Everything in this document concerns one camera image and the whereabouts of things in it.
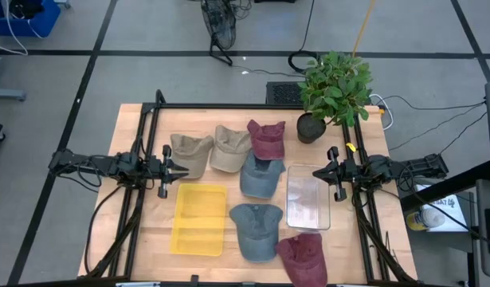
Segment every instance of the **beige baseball cap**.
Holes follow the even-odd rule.
[[[248,131],[233,131],[222,125],[216,127],[210,166],[221,171],[238,172],[252,148]]]
[[[179,134],[171,135],[172,161],[189,169],[185,179],[198,179],[206,170],[207,158],[213,147],[214,139],[207,136],[203,139],[193,138]]]

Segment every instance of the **cap brim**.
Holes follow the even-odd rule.
[[[210,166],[221,171],[238,172],[245,163],[248,151],[241,154],[225,153],[214,145],[210,157]]]
[[[270,199],[276,191],[278,178],[268,177],[266,179],[254,178],[246,171],[241,170],[239,176],[239,187],[244,195],[260,199]]]
[[[284,141],[265,142],[252,138],[253,154],[258,159],[273,160],[285,157]]]
[[[311,268],[297,268],[296,265],[285,263],[287,275],[295,286],[324,287],[327,284],[326,262],[318,258],[319,262]]]
[[[255,263],[270,261],[276,256],[275,245],[278,243],[278,228],[270,233],[267,238],[254,240],[239,232],[238,227],[237,242],[241,255],[246,260]]]
[[[194,158],[194,159],[186,159],[183,157],[178,157],[174,152],[172,153],[172,161],[181,166],[186,167],[189,171],[180,171],[180,172],[188,172],[188,175],[184,177],[184,179],[198,179],[202,175],[204,175],[204,171],[206,171],[207,158],[209,157],[210,152],[205,152],[204,154]]]

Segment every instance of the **maroon baseball cap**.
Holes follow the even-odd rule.
[[[326,286],[326,262],[320,234],[300,234],[282,239],[275,249],[295,287]]]
[[[248,131],[252,136],[253,154],[258,159],[283,159],[285,122],[260,126],[255,120],[248,123]]]

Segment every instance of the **blue bin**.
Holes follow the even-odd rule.
[[[55,22],[61,14],[61,8],[53,0],[31,0],[33,2],[41,3],[45,10],[35,15],[30,19],[13,19],[10,18],[10,24],[13,28],[15,36],[25,37],[47,37],[52,31]],[[7,25],[7,19],[4,17],[4,9],[0,2],[0,36],[11,36],[9,26]]]

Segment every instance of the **white cable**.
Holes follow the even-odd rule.
[[[42,39],[43,37],[41,37],[41,36],[40,36],[40,35],[39,35],[39,34],[36,32],[36,30],[35,30],[34,28],[32,28],[32,25],[30,25],[30,19],[29,19],[29,20],[27,20],[27,23],[29,23],[29,27],[30,27],[30,29],[32,30],[32,32],[33,32],[34,34],[36,34],[36,36],[37,36],[38,38]]]
[[[7,51],[9,53],[15,53],[15,54],[18,54],[18,55],[23,55],[23,56],[28,56],[29,55],[29,51],[27,51],[27,48],[16,38],[16,36],[14,36],[14,32],[13,32],[13,29],[11,28],[11,22],[9,20],[9,0],[6,0],[6,20],[7,20],[7,26],[9,27],[9,31],[11,32],[11,35],[13,35],[13,38],[14,40],[23,48],[23,50],[25,51],[24,53],[21,52],[21,51],[14,51],[14,50],[11,50],[11,49],[6,49],[2,46],[0,46],[0,49],[3,49],[4,51]]]
[[[388,128],[391,128],[392,125],[394,125],[394,115],[391,114],[391,110],[390,108],[388,108],[388,104],[386,104],[386,102],[382,99],[382,97],[378,94],[371,94],[369,97],[373,97],[373,96],[376,96],[380,99],[380,101],[376,104],[376,105],[379,105],[381,103],[383,103],[386,107],[386,110],[388,112],[388,115],[390,115],[390,123],[385,127],[385,128],[382,128],[383,131],[387,130]]]

